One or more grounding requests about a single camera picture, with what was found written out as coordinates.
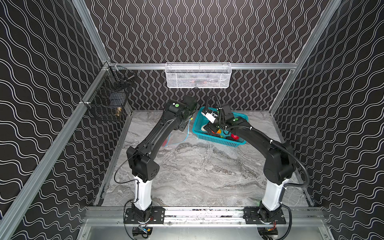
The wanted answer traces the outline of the clear zip top bag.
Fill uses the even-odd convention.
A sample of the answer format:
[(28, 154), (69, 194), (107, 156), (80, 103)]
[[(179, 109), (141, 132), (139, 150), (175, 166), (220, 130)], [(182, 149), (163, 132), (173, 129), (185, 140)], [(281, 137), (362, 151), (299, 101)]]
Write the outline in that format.
[(173, 131), (167, 138), (169, 138), (169, 143), (166, 147), (169, 147), (169, 146), (174, 146), (174, 145), (178, 145), (180, 143), (183, 143), (185, 142), (189, 135), (190, 135), (190, 126), (191, 126), (191, 120), (193, 118), (190, 118), (187, 122), (186, 122), (186, 128), (183, 130), (183, 131), (180, 131), (180, 130), (176, 130), (176, 131)]

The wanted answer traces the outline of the dark red apple toy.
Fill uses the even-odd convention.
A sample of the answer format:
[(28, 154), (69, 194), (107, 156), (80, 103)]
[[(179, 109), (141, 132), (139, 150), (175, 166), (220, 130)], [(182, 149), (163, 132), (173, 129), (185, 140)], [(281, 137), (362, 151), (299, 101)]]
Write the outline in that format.
[(168, 145), (168, 143), (169, 143), (169, 140), (170, 140), (170, 139), (167, 138), (167, 139), (163, 142), (163, 145), (162, 145), (162, 146), (163, 146), (163, 147), (166, 147), (166, 146)]

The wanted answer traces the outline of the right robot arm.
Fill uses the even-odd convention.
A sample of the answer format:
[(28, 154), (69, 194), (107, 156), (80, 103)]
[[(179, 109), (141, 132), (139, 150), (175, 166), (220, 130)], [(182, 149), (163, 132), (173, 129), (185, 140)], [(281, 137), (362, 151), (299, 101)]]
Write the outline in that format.
[[(259, 205), (258, 218), (265, 224), (276, 221), (283, 206), (282, 198), (286, 188), (306, 188), (310, 183), (308, 171), (294, 155), (292, 146), (271, 139), (242, 117), (231, 114), (225, 118), (210, 113), (205, 114), (205, 117), (209, 120), (209, 131), (216, 132), (217, 128), (220, 128), (230, 132), (245, 140), (265, 157), (263, 173), (267, 178), (267, 186)], [(304, 172), (305, 179), (301, 184), (290, 182), (292, 174), (296, 171), (296, 165), (299, 165)]]

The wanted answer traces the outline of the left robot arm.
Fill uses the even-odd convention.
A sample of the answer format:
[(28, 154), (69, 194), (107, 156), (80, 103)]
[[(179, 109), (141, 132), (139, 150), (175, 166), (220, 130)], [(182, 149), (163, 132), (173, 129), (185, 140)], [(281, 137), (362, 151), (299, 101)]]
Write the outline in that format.
[(181, 102), (170, 100), (162, 116), (151, 132), (135, 148), (127, 149), (127, 158), (135, 177), (136, 194), (132, 203), (135, 219), (140, 223), (149, 221), (152, 211), (152, 180), (160, 170), (155, 162), (157, 153), (172, 131), (183, 131), (198, 107), (197, 100), (186, 96)]

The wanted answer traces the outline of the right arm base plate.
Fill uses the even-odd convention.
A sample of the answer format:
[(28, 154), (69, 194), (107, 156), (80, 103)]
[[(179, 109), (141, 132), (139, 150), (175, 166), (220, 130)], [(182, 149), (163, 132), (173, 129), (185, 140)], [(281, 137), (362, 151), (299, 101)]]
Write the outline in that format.
[(287, 223), (282, 207), (269, 211), (265, 207), (245, 207), (243, 219), (247, 225), (285, 225)]

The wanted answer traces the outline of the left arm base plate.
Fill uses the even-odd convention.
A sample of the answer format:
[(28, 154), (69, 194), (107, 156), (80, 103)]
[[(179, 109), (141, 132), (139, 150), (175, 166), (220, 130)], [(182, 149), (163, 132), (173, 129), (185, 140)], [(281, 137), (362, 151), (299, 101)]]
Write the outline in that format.
[(125, 210), (124, 224), (163, 224), (165, 209), (162, 207), (150, 206), (145, 211), (139, 210), (135, 206)]

